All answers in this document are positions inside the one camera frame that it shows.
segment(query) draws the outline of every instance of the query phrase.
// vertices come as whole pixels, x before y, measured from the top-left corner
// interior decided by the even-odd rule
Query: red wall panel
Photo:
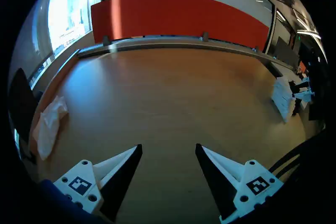
[[[143,35],[202,36],[263,50],[268,27],[215,0],[107,0],[91,6],[96,43]]]

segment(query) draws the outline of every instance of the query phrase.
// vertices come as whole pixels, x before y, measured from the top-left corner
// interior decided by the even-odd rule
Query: crumpled towel
[[[56,96],[43,113],[33,131],[33,137],[37,141],[37,150],[42,160],[51,153],[55,143],[60,120],[68,113],[64,97]]]

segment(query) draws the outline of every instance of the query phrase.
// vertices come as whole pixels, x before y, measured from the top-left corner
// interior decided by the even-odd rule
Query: white cloth
[[[287,122],[293,113],[295,98],[292,96],[288,79],[285,76],[276,78],[272,100],[278,108],[283,120]]]
[[[56,96],[43,113],[33,131],[33,137],[37,141],[37,150],[42,160],[51,153],[55,143],[60,120],[68,113],[64,97]]]

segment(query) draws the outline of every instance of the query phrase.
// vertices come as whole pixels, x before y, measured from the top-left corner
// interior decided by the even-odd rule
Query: desk
[[[294,80],[294,82],[296,84],[299,84],[301,83],[301,79],[299,76],[297,76],[292,70],[284,67],[284,66],[281,66],[279,64],[276,64],[274,62],[271,62],[272,66],[274,67],[274,69],[281,75],[281,76],[286,76],[288,80]],[[307,88],[301,88],[301,91],[305,91],[307,90]],[[304,110],[307,106],[307,102],[305,101],[301,101],[300,103],[300,106],[301,108]]]
[[[143,155],[117,223],[218,223],[195,144],[266,168],[305,140],[272,103],[275,78],[255,58],[200,49],[148,49],[77,60],[55,88],[69,114],[50,157],[52,181],[79,160],[101,162],[138,143]]]

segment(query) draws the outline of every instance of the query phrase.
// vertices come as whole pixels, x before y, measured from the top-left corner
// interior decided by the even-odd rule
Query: chair back
[[[20,137],[28,142],[30,126],[37,107],[26,75],[20,68],[14,75],[8,94],[8,109],[13,125]]]

